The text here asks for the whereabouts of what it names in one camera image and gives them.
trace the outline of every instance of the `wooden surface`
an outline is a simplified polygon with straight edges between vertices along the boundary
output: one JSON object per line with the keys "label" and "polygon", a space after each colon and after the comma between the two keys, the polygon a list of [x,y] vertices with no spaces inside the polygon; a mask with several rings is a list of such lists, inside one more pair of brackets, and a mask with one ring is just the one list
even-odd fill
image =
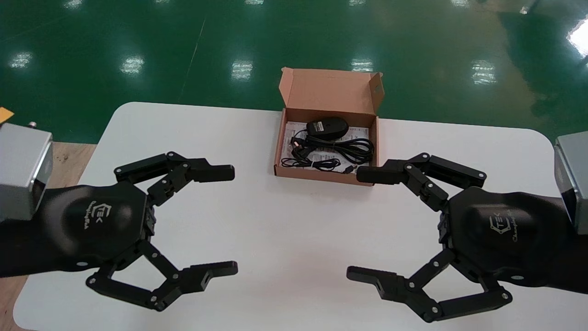
{"label": "wooden surface", "polygon": [[[48,188],[74,186],[82,176],[96,145],[54,143],[53,172]],[[0,279],[0,330],[23,330],[14,323],[12,309],[25,285],[26,276]]]}

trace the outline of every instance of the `green epoxy floor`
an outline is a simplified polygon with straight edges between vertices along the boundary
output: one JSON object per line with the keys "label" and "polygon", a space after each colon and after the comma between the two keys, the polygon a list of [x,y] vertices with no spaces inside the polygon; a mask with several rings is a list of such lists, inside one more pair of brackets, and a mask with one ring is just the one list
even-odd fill
{"label": "green epoxy floor", "polygon": [[2,0],[0,105],[97,143],[126,102],[281,110],[282,67],[330,68],[383,72],[383,118],[588,130],[588,2],[526,5]]}

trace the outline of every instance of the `black robotic gripper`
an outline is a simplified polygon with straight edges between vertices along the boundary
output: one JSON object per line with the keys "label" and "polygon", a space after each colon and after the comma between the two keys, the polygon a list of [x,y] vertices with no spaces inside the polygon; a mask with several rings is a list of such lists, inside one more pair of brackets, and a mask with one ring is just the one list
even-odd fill
{"label": "black robotic gripper", "polygon": [[[86,280],[94,291],[162,311],[182,294],[202,292],[213,277],[237,273],[234,261],[178,270],[150,243],[155,234],[154,206],[161,206],[191,181],[228,181],[232,165],[210,165],[205,158],[177,153],[157,155],[114,170],[107,187],[47,189],[30,221],[0,223],[0,277],[99,268]],[[147,189],[135,186],[163,176]],[[112,279],[115,271],[145,256],[166,280],[150,291]]]}
{"label": "black robotic gripper", "polygon": [[[429,177],[462,188],[452,198]],[[433,211],[441,211],[442,251],[409,278],[349,267],[347,277],[376,286],[383,300],[406,304],[425,322],[498,309],[512,295],[498,281],[588,293],[588,236],[573,230],[563,200],[528,193],[482,190],[486,173],[432,156],[359,167],[365,183],[404,184]],[[423,288],[452,265],[483,293],[437,302]]]}

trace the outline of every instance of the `box lid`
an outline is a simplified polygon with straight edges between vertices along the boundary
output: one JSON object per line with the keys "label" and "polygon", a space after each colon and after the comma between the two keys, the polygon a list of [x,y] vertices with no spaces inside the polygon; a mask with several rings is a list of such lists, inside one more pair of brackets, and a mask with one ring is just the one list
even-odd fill
{"label": "box lid", "polygon": [[282,68],[286,108],[376,114],[384,99],[381,72]]}

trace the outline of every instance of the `open cardboard box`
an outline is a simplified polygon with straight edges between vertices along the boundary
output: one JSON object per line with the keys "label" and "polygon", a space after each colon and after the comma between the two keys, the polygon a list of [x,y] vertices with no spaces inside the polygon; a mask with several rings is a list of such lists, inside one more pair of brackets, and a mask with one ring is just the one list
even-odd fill
{"label": "open cardboard box", "polygon": [[284,168],[280,166],[280,159],[288,121],[308,123],[334,116],[345,119],[350,127],[369,128],[369,138],[375,147],[370,165],[378,166],[377,109],[384,99],[382,73],[282,68],[280,93],[286,107],[280,122],[274,174],[278,177],[372,186],[358,182],[355,173]]}

